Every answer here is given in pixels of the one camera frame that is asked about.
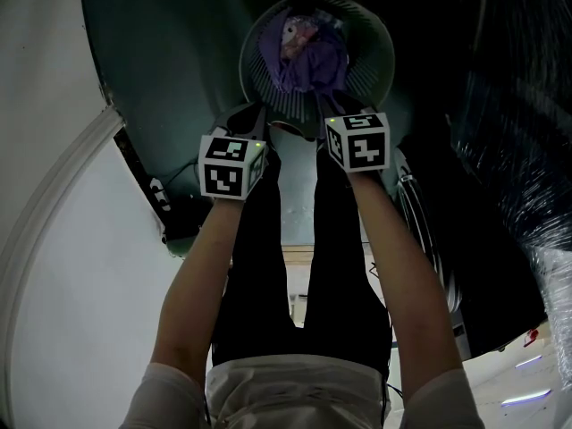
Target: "person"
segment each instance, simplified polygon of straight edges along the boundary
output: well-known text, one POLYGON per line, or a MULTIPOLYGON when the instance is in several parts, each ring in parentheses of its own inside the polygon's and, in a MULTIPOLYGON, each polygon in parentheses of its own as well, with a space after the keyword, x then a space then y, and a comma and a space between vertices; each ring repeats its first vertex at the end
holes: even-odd
POLYGON ((316 154, 307 314, 303 328, 294 325, 281 162, 273 149, 267 161, 246 202, 214 202, 168 290, 150 364, 121 428, 383 427, 388 310, 399 344, 401 427, 483 428, 437 275, 381 183, 347 175, 324 145, 316 154), (387 309, 366 277, 358 212, 387 309))

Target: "white curved frame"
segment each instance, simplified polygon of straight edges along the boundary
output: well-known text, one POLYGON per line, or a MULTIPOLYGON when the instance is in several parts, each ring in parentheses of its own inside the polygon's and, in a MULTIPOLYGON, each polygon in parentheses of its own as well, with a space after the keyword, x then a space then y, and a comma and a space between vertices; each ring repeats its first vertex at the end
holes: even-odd
POLYGON ((122 127, 122 117, 110 106, 63 152, 38 185, 20 214, 0 254, 0 412, 13 424, 10 364, 13 335, 28 282, 29 270, 46 232, 69 192, 89 163, 122 127))

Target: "white shirt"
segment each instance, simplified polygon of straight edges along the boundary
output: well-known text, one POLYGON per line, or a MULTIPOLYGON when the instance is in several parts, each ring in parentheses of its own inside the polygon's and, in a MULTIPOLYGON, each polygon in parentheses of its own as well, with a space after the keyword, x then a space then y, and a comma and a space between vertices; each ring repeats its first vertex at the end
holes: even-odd
MULTIPOLYGON (((206 377, 211 425, 228 429, 382 427, 383 383, 373 368, 332 357, 251 357, 206 377)), ((169 366, 150 364, 122 429, 207 428, 204 394, 169 366)), ((465 372, 435 378, 409 401, 402 428, 483 429, 465 372)))

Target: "white wall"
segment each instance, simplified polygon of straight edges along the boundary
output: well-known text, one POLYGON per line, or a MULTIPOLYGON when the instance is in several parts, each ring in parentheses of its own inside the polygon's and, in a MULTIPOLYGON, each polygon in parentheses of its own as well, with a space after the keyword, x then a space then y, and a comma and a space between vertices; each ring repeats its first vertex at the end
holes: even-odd
POLYGON ((12 354, 15 427, 118 426, 180 264, 110 142, 65 200, 30 269, 12 354))
POLYGON ((0 0, 0 250, 62 152, 105 108, 80 0, 0 0))
POLYGON ((0 0, 0 417, 8 424, 6 358, 28 259, 88 157, 75 153, 73 170, 60 170, 71 149, 88 126, 109 130, 90 126, 105 100, 83 25, 81 0, 0 0))

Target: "plastic wrap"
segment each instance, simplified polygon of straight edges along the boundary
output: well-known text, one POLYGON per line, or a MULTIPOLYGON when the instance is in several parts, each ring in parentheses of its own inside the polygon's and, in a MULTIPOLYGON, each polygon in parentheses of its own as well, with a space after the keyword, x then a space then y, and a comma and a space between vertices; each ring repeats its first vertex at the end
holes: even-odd
POLYGON ((572 17, 568 0, 486 0, 452 145, 526 252, 572 387, 572 17))

